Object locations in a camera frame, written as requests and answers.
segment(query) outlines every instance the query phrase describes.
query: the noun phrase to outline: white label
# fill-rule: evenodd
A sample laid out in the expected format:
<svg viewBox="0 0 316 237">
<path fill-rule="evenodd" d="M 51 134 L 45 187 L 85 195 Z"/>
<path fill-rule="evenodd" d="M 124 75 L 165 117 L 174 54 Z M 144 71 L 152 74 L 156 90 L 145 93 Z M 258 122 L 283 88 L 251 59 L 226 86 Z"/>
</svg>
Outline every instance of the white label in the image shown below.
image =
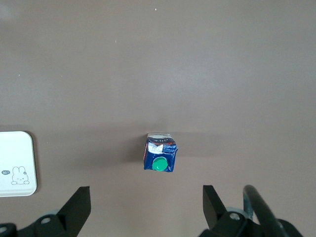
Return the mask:
<svg viewBox="0 0 316 237">
<path fill-rule="evenodd" d="M 154 143 L 148 143 L 148 151 L 153 154 L 162 154 L 163 145 L 156 146 Z"/>
</svg>

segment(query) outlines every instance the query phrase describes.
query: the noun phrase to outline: rabbit face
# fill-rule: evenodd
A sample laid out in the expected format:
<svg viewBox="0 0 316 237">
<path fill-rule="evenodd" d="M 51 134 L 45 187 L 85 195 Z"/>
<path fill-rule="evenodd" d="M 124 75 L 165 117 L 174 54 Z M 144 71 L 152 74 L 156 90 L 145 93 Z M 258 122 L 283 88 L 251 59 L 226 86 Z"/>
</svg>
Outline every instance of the rabbit face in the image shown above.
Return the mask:
<svg viewBox="0 0 316 237">
<path fill-rule="evenodd" d="M 29 177 L 25 172 L 25 168 L 21 167 L 14 167 L 13 168 L 13 176 L 11 184 L 29 184 Z"/>
</svg>

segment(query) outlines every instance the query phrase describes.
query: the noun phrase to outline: blue carton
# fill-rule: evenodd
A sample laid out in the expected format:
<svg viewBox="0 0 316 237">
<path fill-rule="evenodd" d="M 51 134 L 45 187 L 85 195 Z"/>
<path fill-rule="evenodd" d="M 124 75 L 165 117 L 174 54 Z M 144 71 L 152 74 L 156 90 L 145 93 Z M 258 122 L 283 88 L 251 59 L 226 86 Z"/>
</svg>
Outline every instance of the blue carton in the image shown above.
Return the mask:
<svg viewBox="0 0 316 237">
<path fill-rule="evenodd" d="M 177 151 L 170 134 L 149 133 L 144 151 L 144 169 L 172 172 Z"/>
</svg>

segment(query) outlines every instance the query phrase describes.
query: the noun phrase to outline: black metal bracket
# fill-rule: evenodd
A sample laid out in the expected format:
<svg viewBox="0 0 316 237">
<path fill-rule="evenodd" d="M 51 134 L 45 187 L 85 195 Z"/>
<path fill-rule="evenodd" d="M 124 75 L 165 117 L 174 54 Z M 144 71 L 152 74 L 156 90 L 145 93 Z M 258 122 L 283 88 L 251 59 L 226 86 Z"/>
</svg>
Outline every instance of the black metal bracket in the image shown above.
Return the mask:
<svg viewBox="0 0 316 237">
<path fill-rule="evenodd" d="M 253 186 L 244 188 L 243 197 L 244 211 L 227 211 L 214 187 L 204 185 L 203 211 L 209 230 L 199 237 L 302 237 L 292 224 L 275 218 Z M 260 225 L 252 221 L 253 211 Z"/>
<path fill-rule="evenodd" d="M 0 237 L 76 237 L 91 212 L 89 187 L 80 187 L 56 215 L 45 215 L 17 230 L 13 223 L 0 224 Z"/>
</svg>

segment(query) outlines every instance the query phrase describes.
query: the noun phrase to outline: rabbit ear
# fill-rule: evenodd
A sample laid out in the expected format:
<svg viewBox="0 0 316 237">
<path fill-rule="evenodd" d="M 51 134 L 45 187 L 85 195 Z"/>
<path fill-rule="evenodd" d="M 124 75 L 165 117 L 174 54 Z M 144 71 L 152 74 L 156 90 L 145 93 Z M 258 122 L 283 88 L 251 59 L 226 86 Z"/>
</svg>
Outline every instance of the rabbit ear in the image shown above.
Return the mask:
<svg viewBox="0 0 316 237">
<path fill-rule="evenodd" d="M 19 167 L 14 167 L 13 168 L 13 174 L 19 173 Z"/>
<path fill-rule="evenodd" d="M 25 172 L 25 168 L 24 168 L 23 166 L 20 166 L 19 172 L 20 172 L 20 173 L 24 173 L 24 172 Z"/>
</svg>

